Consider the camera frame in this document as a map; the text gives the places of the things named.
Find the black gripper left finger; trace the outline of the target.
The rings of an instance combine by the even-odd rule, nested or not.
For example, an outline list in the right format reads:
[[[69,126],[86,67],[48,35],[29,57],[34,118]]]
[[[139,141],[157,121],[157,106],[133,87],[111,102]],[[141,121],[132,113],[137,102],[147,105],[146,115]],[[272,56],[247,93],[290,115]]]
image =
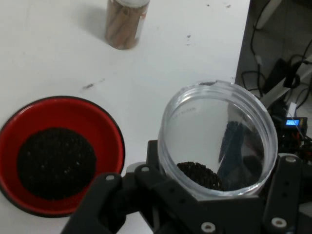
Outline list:
[[[160,172],[157,140],[147,145],[146,161],[125,176],[99,175],[63,234],[116,234],[126,216],[139,212],[155,234],[223,234],[224,228],[176,181]]]

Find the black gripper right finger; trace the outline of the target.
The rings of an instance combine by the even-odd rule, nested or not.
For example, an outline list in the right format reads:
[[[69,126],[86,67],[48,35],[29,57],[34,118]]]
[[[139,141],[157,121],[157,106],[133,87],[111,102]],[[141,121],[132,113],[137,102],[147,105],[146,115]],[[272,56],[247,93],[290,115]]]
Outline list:
[[[259,207],[243,220],[245,234],[310,234],[312,217],[300,210],[312,198],[312,167],[280,154]]]

